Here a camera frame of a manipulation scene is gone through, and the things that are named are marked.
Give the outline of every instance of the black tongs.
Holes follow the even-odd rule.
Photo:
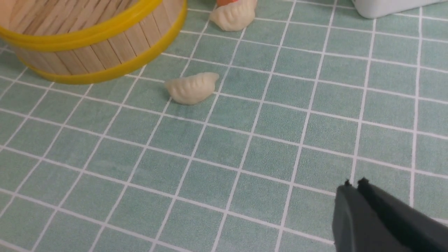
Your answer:
[[[448,252],[448,228],[369,183],[336,192],[337,252]]]

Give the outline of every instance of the miniature dumpling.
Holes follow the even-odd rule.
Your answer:
[[[210,20],[224,31],[239,31],[255,19],[257,0],[238,0],[216,8]]]
[[[197,75],[165,81],[165,87],[172,99],[183,105],[194,105],[205,100],[215,91],[216,73]]]

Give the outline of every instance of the white container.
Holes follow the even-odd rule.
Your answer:
[[[352,0],[359,14],[366,18],[383,17],[408,9],[447,0]]]

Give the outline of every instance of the white grout line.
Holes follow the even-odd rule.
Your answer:
[[[146,189],[146,191],[149,191],[149,192],[153,192],[154,191],[154,190],[151,190],[151,189],[146,188],[146,187],[143,187],[143,188]],[[43,201],[40,201],[40,200],[36,200],[36,199],[31,198],[29,196],[21,195],[21,194],[18,194],[18,193],[12,192],[12,191],[8,191],[8,190],[5,190],[5,189],[1,189],[1,188],[0,188],[0,192],[5,193],[5,194],[9,194],[9,195],[12,195],[14,197],[17,197],[17,198],[20,198],[20,199],[23,199],[23,200],[27,200],[27,201],[30,201],[30,202],[33,202],[33,203],[36,203],[36,204],[39,204],[41,206],[48,207],[50,209],[57,210],[58,212],[65,213],[65,214],[68,214],[70,216],[73,216],[73,217],[76,217],[76,218],[79,218],[79,219],[82,219],[82,220],[86,220],[88,222],[92,222],[92,223],[95,223],[95,224],[98,224],[98,225],[101,225],[101,226],[105,225],[107,228],[119,231],[119,232],[124,233],[124,234],[131,235],[131,236],[143,239],[143,240],[147,240],[147,241],[150,241],[152,243],[157,243],[157,244],[163,245],[165,247],[177,250],[179,252],[191,252],[191,251],[189,251],[187,249],[180,248],[180,247],[177,247],[177,246],[173,246],[173,245],[170,245],[170,244],[162,242],[162,241],[156,241],[153,238],[150,238],[150,237],[147,237],[147,236],[144,236],[144,235],[141,235],[141,234],[138,234],[138,233],[135,233],[135,232],[132,232],[132,231],[129,231],[129,230],[117,227],[117,226],[113,226],[111,224],[108,224],[108,223],[105,223],[105,222],[102,222],[102,221],[95,220],[95,219],[93,219],[91,217],[87,217],[87,216],[84,216],[84,215],[72,212],[70,210],[67,210],[67,209],[64,209],[64,208],[60,208],[58,206],[54,206],[54,205],[51,205],[49,203],[46,203],[46,202],[43,202]],[[171,197],[171,198],[174,197],[173,195],[170,195],[170,194],[166,194],[164,196]],[[186,203],[194,204],[194,205],[199,206],[199,207],[204,207],[204,208],[209,209],[209,210],[217,211],[217,212],[220,212],[220,213],[224,213],[225,212],[225,210],[223,210],[223,209],[220,209],[220,208],[217,208],[217,207],[214,207],[214,206],[210,206],[210,205],[207,205],[207,204],[204,204],[204,203],[200,203],[200,202],[197,202],[197,201],[193,201],[193,200],[189,200],[189,199],[185,199],[185,198],[181,198],[181,197],[179,197],[178,200],[186,202]],[[250,221],[250,222],[258,223],[260,225],[264,225],[264,226],[268,226],[268,227],[272,227],[272,228],[276,228],[276,229],[280,228],[280,226],[278,226],[278,225],[271,224],[271,223],[268,223],[268,222],[265,222],[265,221],[261,221],[261,220],[258,220],[258,219],[254,219],[252,217],[245,216],[245,215],[242,215],[242,214],[233,213],[233,212],[229,212],[229,214],[232,215],[232,216],[235,216],[235,217],[238,217],[238,218]],[[306,233],[303,233],[303,232],[300,232],[300,231],[297,231],[297,230],[292,230],[292,229],[289,229],[289,228],[284,228],[284,230],[289,232],[289,233],[296,234],[296,235],[299,235],[299,236],[302,236],[302,237],[306,237],[306,238],[309,238],[309,239],[312,239],[312,240],[315,240],[315,241],[320,241],[320,242],[323,242],[323,243],[326,243],[326,244],[333,244],[333,241],[328,240],[328,239],[324,239],[324,238],[321,238],[321,237],[318,237],[318,236],[306,234]],[[7,243],[7,242],[5,242],[3,240],[0,240],[0,245],[4,245],[6,247],[10,247],[9,244],[10,243]],[[28,252],[28,250],[25,250],[23,248],[21,249],[20,247],[18,247],[16,245],[12,245],[12,246],[14,246],[15,248],[19,248],[19,251],[26,251],[26,252]]]
[[[249,138],[247,139],[247,143],[246,143],[246,147],[245,147],[244,152],[243,152],[243,156],[242,156],[240,164],[238,166],[238,170],[237,170],[237,174],[235,176],[235,180],[233,181],[232,189],[230,191],[230,195],[229,195],[229,198],[228,198],[227,203],[226,203],[225,212],[224,212],[224,215],[223,215],[223,217],[221,219],[221,223],[220,223],[220,226],[218,228],[218,233],[216,234],[216,238],[215,238],[215,241],[213,243],[213,247],[211,249],[211,252],[215,252],[216,249],[218,248],[218,244],[219,244],[219,240],[220,240],[223,228],[224,228],[224,224],[225,224],[227,215],[230,212],[230,206],[231,206],[231,203],[232,203],[233,196],[235,194],[235,190],[236,190],[236,187],[237,187],[237,184],[238,184],[238,180],[239,180],[239,177],[240,177],[241,172],[243,170],[244,161],[246,160],[246,156],[247,156],[247,152],[249,150],[250,142],[252,141],[252,138],[254,136],[255,128],[257,126],[257,122],[258,122],[258,118],[259,118],[260,113],[261,113],[263,102],[264,102],[264,99],[266,98],[266,93],[267,93],[267,90],[269,88],[269,83],[272,80],[272,76],[274,74],[274,71],[275,71],[275,68],[276,68],[276,65],[277,65],[278,57],[280,55],[280,51],[281,51],[281,48],[282,48],[282,45],[283,45],[283,42],[284,42],[284,39],[285,39],[285,36],[286,36],[286,32],[288,30],[289,21],[291,20],[291,17],[292,17],[293,12],[294,12],[294,6],[295,6],[295,3],[293,3],[292,8],[291,8],[291,10],[289,12],[288,21],[286,22],[285,28],[283,30],[282,37],[280,39],[279,46],[277,47],[277,52],[276,52],[276,55],[274,57],[274,61],[272,63],[271,71],[269,72],[269,77],[267,79],[267,83],[266,83],[266,85],[264,87],[264,90],[263,90],[263,95],[262,95],[262,98],[260,100],[260,104],[258,106],[257,113],[255,115],[255,119],[254,119],[254,122],[252,124],[252,128],[251,128],[250,133],[249,133]]]
[[[86,92],[84,93],[84,96],[87,95],[87,93],[90,91],[90,89],[92,88],[93,84],[90,84],[89,88],[86,90]],[[75,107],[72,109],[72,111],[70,112],[69,116],[65,119],[64,123],[62,124],[62,126],[60,127],[60,129],[58,130],[58,132],[56,133],[55,137],[53,138],[51,144],[48,146],[47,150],[45,151],[44,155],[39,158],[39,161],[37,162],[37,164],[33,167],[33,169],[31,171],[33,171],[34,169],[36,169],[38,167],[38,165],[43,161],[43,159],[47,156],[47,154],[50,152],[51,148],[53,147],[53,144],[56,142],[57,138],[59,137],[60,133],[62,132],[62,130],[65,128],[65,125],[68,123],[69,119],[71,118],[71,116],[75,113],[76,109],[78,108],[78,106],[81,104],[81,102],[83,101],[83,98],[81,98],[78,103],[76,103]],[[73,190],[74,185],[78,182],[80,176],[82,175],[82,173],[79,174],[77,180],[75,181],[75,183],[72,185],[72,187],[70,188],[70,190],[67,192],[67,194],[65,195],[65,197],[62,199],[60,205],[63,204],[63,202],[67,199],[68,195],[70,194],[70,192]],[[40,241],[42,240],[43,235],[45,234],[48,226],[50,225],[53,217],[56,215],[57,210],[55,210],[52,215],[50,216],[49,220],[47,221],[47,223],[45,224],[42,232],[39,234],[38,239],[36,240],[36,242],[33,245],[33,248],[31,249],[31,251],[33,252],[36,247],[38,246],[38,244],[40,243]]]
[[[310,120],[310,115],[311,115],[310,112],[311,112],[311,109],[313,107],[314,96],[316,94],[318,80],[319,80],[320,72],[322,70],[323,58],[324,58],[325,51],[327,49],[328,39],[330,37],[330,31],[331,31],[331,28],[332,28],[333,18],[334,18],[335,12],[336,12],[337,1],[338,0],[334,0],[332,14],[330,16],[330,21],[328,23],[327,34],[325,35],[325,41],[323,43],[322,55],[320,57],[319,65],[318,65],[317,72],[316,72],[316,80],[314,82],[313,91],[311,92],[310,103],[308,104],[309,112],[306,113],[305,123],[303,125],[302,135],[300,137],[300,146],[299,146],[299,149],[297,151],[296,160],[294,162],[293,174],[291,175],[291,182],[290,182],[290,185],[289,185],[288,194],[286,196],[286,202],[285,202],[285,205],[284,205],[284,208],[283,208],[282,219],[281,219],[281,222],[280,222],[280,226],[281,227],[285,227],[285,225],[286,225],[286,218],[288,216],[289,204],[290,204],[291,196],[292,196],[292,193],[293,193],[294,182],[295,182],[295,179],[296,179],[297,169],[298,169],[298,165],[299,165],[299,159],[300,159],[300,155],[302,153],[303,142],[305,141],[306,129],[308,127],[308,122]],[[282,236],[283,236],[283,230],[280,229],[280,231],[278,233],[278,236],[277,236],[276,247],[275,247],[275,250],[274,250],[275,252],[279,252],[279,250],[280,250],[280,244],[281,244]]]
[[[3,147],[0,147],[0,152],[3,151],[4,149],[6,149],[6,146],[9,144],[9,142],[11,142],[11,140],[15,137],[15,135],[19,132],[19,130],[23,127],[23,125],[26,123],[26,121],[28,120],[29,116],[34,112],[34,110],[37,108],[37,106],[40,104],[40,102],[44,99],[44,97],[47,95],[48,90],[50,89],[51,85],[47,88],[47,90],[42,94],[42,96],[39,98],[39,100],[37,101],[37,103],[34,105],[34,107],[30,110],[30,112],[25,116],[25,118],[23,119],[23,121],[20,123],[20,125],[17,127],[16,131],[10,136],[10,138],[6,141],[6,143],[4,144]],[[28,172],[28,174],[25,176],[25,178],[20,182],[20,184],[18,185],[18,187],[16,188],[15,192],[19,192],[20,188],[23,186],[23,184],[25,184],[26,180],[31,176],[31,174],[33,173],[33,171],[36,169],[37,165],[39,164],[39,162]],[[3,210],[0,212],[0,218],[3,216],[3,214],[6,212],[6,210],[8,209],[8,207],[13,203],[14,197],[12,197],[9,202],[6,204],[6,206],[3,208]]]
[[[359,151],[359,141],[361,138],[361,128],[362,128],[362,118],[364,116],[364,108],[366,106],[366,96],[367,96],[367,87],[369,85],[369,76],[370,76],[370,63],[373,53],[373,45],[375,42],[375,30],[376,30],[376,19],[373,20],[373,33],[370,40],[370,49],[369,49],[369,60],[367,61],[367,67],[366,67],[366,76],[364,79],[364,88],[362,91],[362,100],[361,100],[361,109],[359,111],[359,122],[358,122],[358,128],[356,132],[356,140],[355,140],[355,149],[354,149],[354,158],[352,162],[352,171],[350,173],[350,183],[353,184],[355,180],[355,171],[356,171],[356,163],[358,159],[358,151]]]
[[[418,34],[420,40],[418,42],[418,53],[417,53],[417,74],[415,77],[415,97],[419,97],[420,89],[420,60],[422,56],[422,16],[423,7],[419,9],[420,18],[418,19]],[[412,161],[411,161],[411,179],[410,179],[410,189],[409,189],[409,205],[414,207],[414,182],[415,182],[415,169],[416,169],[416,158],[417,158],[417,130],[418,130],[418,99],[415,99],[414,105],[414,132],[412,137]]]
[[[209,23],[210,23],[210,20],[207,20],[207,22],[205,23],[204,28],[202,29],[201,34],[200,34],[199,37],[198,37],[198,40],[196,41],[196,44],[194,45],[194,48],[193,48],[193,50],[192,50],[192,52],[191,52],[191,55],[190,55],[190,57],[189,57],[189,59],[188,59],[186,65],[185,65],[185,67],[184,67],[184,69],[183,69],[183,71],[182,71],[182,73],[181,73],[181,77],[185,74],[185,71],[187,70],[187,68],[188,68],[188,66],[189,66],[189,64],[190,64],[190,62],[191,62],[191,60],[193,59],[194,53],[196,52],[196,49],[198,48],[199,42],[200,42],[200,40],[201,40],[203,34],[205,33],[205,30],[207,29]],[[209,114],[208,114],[208,116],[207,116],[207,118],[206,118],[206,122],[207,122],[208,119],[210,118],[210,115],[211,115],[211,113],[212,113],[212,111],[213,111],[213,107],[215,106],[215,104],[216,104],[216,100],[217,100],[217,99],[218,99],[218,96],[215,97],[215,100],[214,100],[214,102],[213,102],[213,105],[211,106],[210,111],[209,111]],[[192,153],[191,153],[191,156],[189,157],[188,163],[187,163],[187,165],[186,165],[186,167],[185,167],[185,169],[184,169],[184,172],[183,172],[183,174],[182,174],[182,177],[181,177],[181,179],[180,179],[180,181],[179,181],[179,185],[177,186],[175,195],[174,195],[174,197],[172,198],[170,205],[168,206],[168,209],[167,209],[167,212],[166,212],[166,214],[165,214],[165,217],[164,217],[164,219],[163,219],[163,221],[162,221],[162,223],[161,223],[161,225],[160,225],[160,227],[159,227],[159,230],[157,231],[157,234],[156,234],[156,236],[155,236],[155,242],[152,243],[151,248],[149,249],[149,252],[153,252],[154,249],[155,249],[155,247],[156,247],[156,245],[157,245],[157,243],[159,242],[160,236],[162,235],[162,231],[163,231],[163,229],[164,229],[164,227],[165,227],[165,225],[166,225],[166,223],[167,223],[167,221],[168,221],[168,218],[169,218],[169,216],[170,216],[170,214],[171,214],[171,210],[172,210],[172,208],[173,208],[173,206],[174,206],[174,203],[176,202],[176,199],[178,198],[178,195],[179,195],[179,193],[180,193],[180,191],[181,191],[181,187],[182,187],[182,184],[183,184],[183,182],[184,182],[184,180],[185,180],[185,176],[186,176],[186,174],[187,174],[187,172],[188,172],[188,170],[189,170],[189,168],[190,168],[190,165],[191,165],[191,162],[192,162],[192,158],[194,157],[194,155],[195,155],[195,153],[196,153],[196,151],[197,151],[197,149],[198,149],[199,142],[201,141],[202,135],[204,134],[205,127],[206,127],[206,124],[204,124],[204,126],[202,127],[201,132],[199,133],[199,136],[198,136],[198,139],[197,139],[197,141],[196,141],[196,144],[195,144],[195,146],[194,146],[194,148],[193,148],[193,151],[192,151]]]

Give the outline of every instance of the green tile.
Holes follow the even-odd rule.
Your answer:
[[[242,33],[242,30],[234,31],[234,32],[224,31],[214,22],[209,22],[207,28],[205,29],[205,34],[207,34],[207,35],[208,34],[218,35],[218,36],[234,38],[234,39],[239,39],[241,37],[241,33]]]
[[[286,184],[241,174],[230,211],[280,225],[288,190]]]
[[[371,37],[372,34],[368,32],[332,29],[326,52],[368,57]]]
[[[334,200],[333,196],[320,192],[293,188],[285,227],[333,239]]]
[[[412,133],[363,124],[358,155],[410,167]]]
[[[154,252],[178,252],[177,250],[170,249],[167,247],[164,247],[162,245],[157,245],[154,249]]]
[[[418,37],[418,18],[387,15],[376,20],[376,31]]]
[[[416,64],[417,51],[418,39],[377,34],[375,35],[372,57],[380,60]]]
[[[160,115],[122,108],[107,135],[146,144],[159,118]]]
[[[15,191],[22,180],[37,164],[37,159],[8,150],[0,152],[0,187]]]
[[[261,100],[269,74],[230,68],[222,93]]]
[[[265,101],[307,109],[314,82],[273,75]]]
[[[195,59],[217,62],[222,64],[230,63],[237,41],[211,36],[202,36],[193,57]]]
[[[326,27],[290,24],[283,46],[321,52],[327,30]]]
[[[271,0],[258,0],[257,17],[286,21],[292,6],[292,2],[287,1],[275,2],[273,4]]]
[[[211,106],[213,105],[214,101],[215,95],[212,94],[207,99],[198,104],[195,104],[194,106],[182,105],[177,102],[170,102],[165,113],[168,115],[173,115],[175,117],[204,122],[205,119],[207,119],[208,113],[210,112]]]
[[[243,39],[279,45],[285,25],[286,24],[283,22],[272,22],[256,19],[246,28]]]
[[[140,79],[135,83],[125,104],[162,112],[170,95],[163,83]]]
[[[271,71],[278,47],[251,42],[241,42],[233,65],[256,70]]]
[[[87,93],[87,96],[102,100],[121,103],[135,78],[123,76],[103,83],[97,83]]]
[[[8,204],[8,202],[11,200],[11,195],[0,192],[0,209],[3,210],[3,208]]]
[[[122,184],[84,174],[62,207],[103,221],[122,189]]]
[[[250,132],[259,106],[258,102],[220,96],[208,122]]]
[[[413,8],[413,9],[408,9],[408,10],[402,11],[400,13],[411,15],[411,16],[418,18],[418,15],[420,14],[420,8],[417,7],[417,8]]]
[[[19,78],[19,81],[26,82],[26,83],[32,83],[34,85],[39,85],[39,86],[43,86],[43,87],[48,87],[52,83],[51,81],[38,76],[35,72],[33,72],[29,68]]]
[[[0,218],[0,239],[30,250],[52,212],[36,203],[14,199]]]
[[[303,0],[303,2],[310,2],[310,3],[314,3],[314,4],[320,4],[320,6],[325,6],[325,5],[333,5],[334,4],[334,0]]]
[[[363,120],[400,128],[414,128],[415,99],[367,91]]]
[[[409,203],[410,172],[358,160],[355,181],[363,177],[401,201]]]
[[[446,43],[423,41],[420,61],[422,66],[448,70],[448,61],[446,61],[445,55],[448,55]]]
[[[80,98],[60,92],[49,91],[31,114],[57,123],[64,123]]]
[[[0,57],[0,75],[16,79],[25,69],[25,65],[17,59],[14,53],[3,51]]]
[[[190,155],[201,130],[201,124],[164,117],[154,133],[150,145],[179,154]]]
[[[169,215],[160,241],[195,252],[213,247],[223,214],[177,201]]]
[[[311,114],[304,144],[353,154],[357,130],[357,122]]]
[[[178,56],[190,57],[198,39],[198,34],[179,33],[176,40],[174,40],[164,52]]]
[[[179,59],[166,55],[159,55],[148,65],[142,73],[142,77],[157,80],[169,80],[179,78],[187,63],[186,59]]]
[[[175,194],[188,160],[163,152],[146,150],[131,183]]]
[[[418,130],[448,136],[448,105],[420,100]]]
[[[326,26],[330,23],[332,12],[331,6],[296,3],[291,21]]]
[[[2,245],[0,245],[0,251],[2,251],[2,252],[17,252],[17,250],[13,250],[12,248],[8,248],[8,247],[2,246]]]
[[[448,73],[420,70],[420,97],[448,101]]]
[[[6,79],[2,79],[0,77],[0,95],[3,94],[3,92],[10,86],[12,85],[12,81],[10,80],[6,80]]]
[[[318,83],[312,109],[343,117],[358,118],[362,93],[362,89],[358,88]]]
[[[436,174],[447,174],[448,141],[426,135],[417,135],[415,167]]]
[[[87,170],[127,181],[142,150],[138,146],[103,139],[90,160]]]
[[[253,137],[243,169],[291,181],[298,146]]]
[[[8,147],[42,156],[50,146],[59,126],[28,119],[9,142]]]
[[[227,71],[227,67],[223,65],[216,65],[216,64],[210,64],[200,61],[195,61],[194,59],[190,61],[190,64],[187,67],[187,70],[185,71],[184,76],[192,76],[197,75],[204,72],[212,72],[217,73],[220,75],[219,79],[216,81],[215,84],[215,91],[218,91],[221,81],[224,78],[225,72]]]
[[[202,4],[205,4],[205,2],[202,0],[194,0],[194,1],[200,1]],[[188,5],[189,8],[194,9],[194,7],[190,6],[190,1],[188,2]],[[206,12],[188,11],[187,19],[185,20],[185,24],[182,29],[186,31],[202,32],[202,30],[205,27],[205,24],[208,21],[209,16],[210,14]]]
[[[130,236],[119,231],[105,228],[94,252],[148,252],[151,242]]]
[[[279,252],[291,252],[298,248],[308,252],[336,252],[334,245],[283,232]]]
[[[232,170],[193,161],[179,196],[225,209],[236,175]]]
[[[366,69],[366,60],[325,55],[319,79],[362,87]]]
[[[282,48],[275,72],[303,78],[316,78],[321,55]]]
[[[271,252],[276,248],[278,229],[227,216],[217,252],[239,251]]]
[[[298,143],[305,117],[303,111],[263,104],[255,133]]]
[[[64,128],[47,154],[47,158],[82,168],[98,139],[98,136]]]
[[[45,90],[41,88],[14,83],[1,98],[0,108],[28,114],[44,92]]]
[[[372,30],[373,19],[362,17],[356,9],[336,8],[332,26],[358,30]]]
[[[88,251],[99,229],[99,224],[57,213],[35,251]]]
[[[198,9],[198,10],[213,10],[215,3],[213,1],[203,1],[203,0],[189,0],[188,8],[190,9]],[[188,11],[188,15],[197,13],[196,11]]]
[[[238,167],[248,138],[248,135],[209,126],[205,128],[195,157]]]
[[[415,78],[417,69],[414,67],[372,62],[369,72],[369,87],[415,95]]]
[[[23,117],[0,111],[0,144],[8,141],[23,120]]]
[[[103,133],[117,110],[118,106],[84,99],[70,117],[67,125]]]
[[[440,219],[448,219],[448,180],[415,174],[414,207],[424,214]]]
[[[58,205],[79,173],[43,161],[23,184],[19,193],[52,205]]]
[[[426,39],[448,40],[448,22],[433,19],[422,19],[422,36]]]
[[[447,10],[448,10],[448,4],[446,3],[431,4],[423,8],[423,16],[448,19]]]
[[[303,148],[295,183],[336,192],[336,188],[350,178],[352,162],[349,157]]]
[[[59,84],[55,83],[52,88],[57,90],[62,90],[78,95],[84,95],[86,91],[89,89],[90,85],[70,85],[70,84]]]
[[[171,198],[128,187],[109,223],[155,238],[170,203]]]

